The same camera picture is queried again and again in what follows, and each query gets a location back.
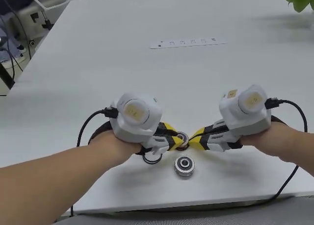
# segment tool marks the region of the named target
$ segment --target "floor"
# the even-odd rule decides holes
[[[33,47],[30,47],[30,52],[31,52],[32,55],[35,54],[36,45],[33,46]],[[27,51],[26,53],[23,53],[23,55],[26,57],[26,59],[25,59],[23,62],[19,63],[20,66],[21,66],[21,68],[22,68],[22,70],[24,70],[24,69],[26,68],[27,64],[29,63],[28,51]],[[14,66],[14,67],[15,67],[14,70],[15,70],[15,81],[16,81],[16,80],[19,78],[19,76],[21,75],[22,71],[19,69],[18,66]],[[7,71],[8,71],[8,72],[10,73],[10,75],[12,76],[12,73],[13,73],[12,68],[7,69]],[[8,92],[9,92],[9,89],[7,88],[7,86],[5,85],[5,83],[0,79],[0,95],[7,95]]]

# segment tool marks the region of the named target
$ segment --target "black cable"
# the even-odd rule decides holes
[[[8,8],[11,10],[11,12],[14,14],[14,16],[17,18],[17,20],[19,21],[19,24],[20,24],[21,27],[22,27],[23,34],[24,34],[24,36],[25,36],[25,38],[26,38],[26,40],[27,40],[27,49],[28,49],[29,59],[31,60],[30,47],[29,47],[29,44],[28,44],[29,39],[28,39],[28,36],[27,36],[27,34],[26,34],[26,32],[25,32],[25,29],[24,29],[24,26],[23,26],[23,24],[22,24],[22,22],[21,22],[21,19],[20,19],[19,16],[16,14],[16,12],[14,11],[14,9],[10,6],[10,4],[8,3],[8,1],[6,1],[6,0],[3,0],[3,1],[4,1],[5,4],[8,6]]]
[[[14,78],[15,78],[15,68],[14,68],[14,62],[13,62],[13,56],[12,56],[12,54],[11,54],[11,52],[9,51],[9,50],[7,50],[6,48],[1,48],[0,49],[0,51],[1,50],[4,50],[4,51],[6,51],[8,54],[9,54],[9,57],[10,57],[10,60],[11,60],[11,66],[12,66],[12,87],[13,87],[13,85],[14,85]]]
[[[196,137],[203,136],[203,135],[206,135],[206,134],[218,134],[218,133],[224,133],[224,132],[227,132],[227,131],[229,131],[227,126],[225,126],[225,125],[224,126],[220,126],[220,127],[214,128],[214,129],[212,129],[210,131],[196,134],[193,137],[191,137],[189,139],[189,141],[191,141],[192,139],[194,139]]]
[[[14,85],[14,78],[15,78],[15,68],[14,68],[14,62],[13,62],[13,59],[12,59],[12,54],[11,54],[11,52],[10,52],[10,43],[9,43],[9,36],[8,36],[8,29],[7,29],[7,27],[6,27],[6,24],[5,24],[5,21],[4,21],[4,19],[3,19],[3,17],[2,17],[2,15],[0,15],[0,18],[1,18],[1,21],[2,21],[2,23],[3,23],[3,27],[4,27],[4,30],[5,30],[5,35],[6,35],[6,37],[7,37],[7,39],[8,39],[8,41],[6,42],[6,44],[7,44],[7,49],[5,48],[5,47],[2,47],[1,48],[1,50],[5,50],[5,51],[7,51],[7,53],[9,54],[9,57],[10,57],[10,60],[11,60],[11,66],[12,66],[12,72],[13,72],[13,75],[12,75],[12,85],[11,85],[11,87],[13,87],[13,85]]]
[[[80,146],[80,141],[82,139],[82,135],[83,135],[83,132],[87,126],[87,124],[92,120],[92,118],[94,118],[95,116],[97,116],[98,114],[105,114],[105,110],[99,110],[99,111],[96,111],[94,112],[93,114],[91,114],[87,120],[84,122],[82,128],[80,129],[79,131],[79,134],[78,134],[78,142],[77,142],[77,147]],[[74,216],[74,210],[73,210],[73,205],[71,206],[70,208],[70,217],[73,217]]]
[[[304,123],[304,132],[307,133],[308,132],[308,121],[307,121],[306,116],[305,116],[304,112],[302,111],[302,109],[296,103],[294,103],[292,101],[289,101],[289,100],[273,99],[273,103],[271,105],[273,105],[273,107],[277,107],[277,106],[279,106],[282,103],[290,104],[290,105],[294,106],[299,111],[299,113],[300,113],[300,115],[302,117],[303,123]],[[278,196],[282,193],[282,191],[285,189],[285,187],[291,181],[293,176],[296,174],[298,169],[299,169],[299,166],[296,165],[294,167],[292,173],[289,175],[289,177],[286,179],[286,181],[283,183],[283,185],[280,187],[280,189],[278,190],[278,192],[275,195],[273,195],[271,198],[269,198],[267,200],[262,200],[261,202],[257,202],[257,203],[254,203],[254,204],[237,206],[237,207],[229,207],[229,208],[204,209],[204,210],[181,210],[181,211],[180,210],[178,210],[178,211],[139,210],[139,212],[153,212],[153,213],[204,212],[204,211],[226,210],[226,209],[232,209],[232,208],[249,208],[249,207],[265,205],[265,204],[273,202],[275,199],[278,198]]]
[[[20,68],[20,70],[21,70],[21,72],[22,72],[23,69],[21,68],[20,64],[19,64],[18,61],[15,59],[15,57],[12,55],[12,53],[11,53],[9,50],[8,50],[7,52],[11,55],[11,57],[14,59],[14,61],[16,62],[16,64],[18,65],[18,67]]]

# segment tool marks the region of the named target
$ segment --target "white table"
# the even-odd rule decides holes
[[[76,145],[94,111],[126,91],[154,94],[162,119],[193,134],[220,118],[224,91],[263,86],[270,97],[298,103],[314,131],[314,32],[285,0],[72,1],[0,106],[0,166]],[[228,44],[150,50],[153,41],[216,36]],[[273,111],[302,129],[290,106]],[[95,118],[86,143],[105,121]],[[196,171],[181,180],[180,154]],[[133,156],[102,176],[75,211],[122,211],[269,198],[294,165],[253,147],[225,153],[172,152],[157,165]],[[299,170],[283,195],[312,195],[314,178]]]

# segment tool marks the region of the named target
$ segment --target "wrist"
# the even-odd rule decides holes
[[[297,155],[298,151],[300,151],[299,146],[307,133],[294,129],[291,133],[287,134],[289,136],[288,141],[286,145],[282,147],[282,152],[279,157],[283,161],[297,164]]]

